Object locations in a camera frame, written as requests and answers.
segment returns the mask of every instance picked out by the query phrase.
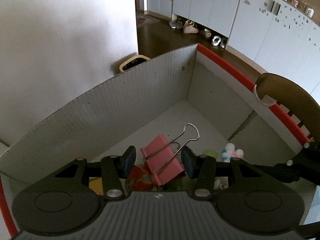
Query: cardboard box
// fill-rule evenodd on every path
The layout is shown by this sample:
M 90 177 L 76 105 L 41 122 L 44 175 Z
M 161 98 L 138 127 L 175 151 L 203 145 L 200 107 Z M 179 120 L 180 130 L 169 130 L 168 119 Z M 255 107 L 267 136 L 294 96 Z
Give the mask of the cardboard box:
M 188 144 L 197 155 L 205 149 L 221 152 L 253 111 L 257 115 L 231 142 L 249 163 L 285 163 L 308 138 L 279 105 L 261 104 L 253 88 L 204 46 L 177 49 L 101 83 L 50 115 L 0 157 L 0 172 L 32 184 L 76 158 L 98 161 L 122 155 L 129 145 L 136 147 L 140 164 L 141 147 L 161 133 L 174 138 L 188 122 L 200 132 L 200 139 Z M 193 133 L 187 130 L 180 142 Z M 315 186 L 300 184 L 308 212 Z

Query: cabinet handle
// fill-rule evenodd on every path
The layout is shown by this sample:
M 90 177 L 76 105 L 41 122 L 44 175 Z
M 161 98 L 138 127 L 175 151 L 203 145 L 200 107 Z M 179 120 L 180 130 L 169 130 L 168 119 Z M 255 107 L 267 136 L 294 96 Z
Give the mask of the cabinet handle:
M 272 9 L 273 9 L 273 6 L 275 5 L 275 2 L 276 2 L 276 1 L 273 1 L 273 4 L 272 4 L 272 7 L 271 7 L 270 12 L 272 12 Z
M 280 11 L 280 7 L 281 7 L 281 4 L 279 4 L 279 8 L 278 8 L 278 11 L 277 11 L 276 16 L 278 16 L 278 13 L 279 13 L 279 11 Z

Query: toy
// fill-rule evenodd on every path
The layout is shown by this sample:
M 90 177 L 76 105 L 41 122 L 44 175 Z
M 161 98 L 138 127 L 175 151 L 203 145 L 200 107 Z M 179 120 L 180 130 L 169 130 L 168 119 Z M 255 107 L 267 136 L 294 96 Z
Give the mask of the toy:
M 226 148 L 221 151 L 223 162 L 229 163 L 231 158 L 240 158 L 242 159 L 244 156 L 244 152 L 241 149 L 237 149 L 235 151 L 235 145 L 233 143 L 228 143 Z

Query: binder clip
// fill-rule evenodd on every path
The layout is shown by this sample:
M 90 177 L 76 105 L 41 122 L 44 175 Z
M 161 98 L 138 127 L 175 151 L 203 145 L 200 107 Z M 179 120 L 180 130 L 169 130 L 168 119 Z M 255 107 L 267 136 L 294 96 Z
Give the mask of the binder clip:
M 180 146 L 180 144 L 175 140 L 184 134 L 187 125 L 195 128 L 198 136 L 195 139 L 187 140 L 182 146 Z M 188 142 L 197 141 L 199 137 L 200 135 L 197 127 L 191 123 L 187 123 L 185 124 L 182 133 L 171 141 L 167 142 L 164 135 L 160 134 L 148 146 L 141 148 L 141 152 L 146 158 L 147 164 L 159 186 L 166 184 L 184 171 L 184 167 L 177 158 L 177 154 L 179 154 L 182 147 L 184 147 Z M 170 144 L 172 143 L 178 144 L 178 149 L 175 152 L 170 147 Z

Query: brown chair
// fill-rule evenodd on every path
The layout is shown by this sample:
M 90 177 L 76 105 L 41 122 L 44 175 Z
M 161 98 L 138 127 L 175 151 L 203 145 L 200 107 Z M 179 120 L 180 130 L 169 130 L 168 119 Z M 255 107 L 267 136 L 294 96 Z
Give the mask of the brown chair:
M 288 108 L 289 116 L 293 114 L 308 129 L 308 138 L 320 140 L 320 106 L 302 87 L 282 76 L 263 73 L 256 81 L 257 95 L 262 100 L 265 95 Z

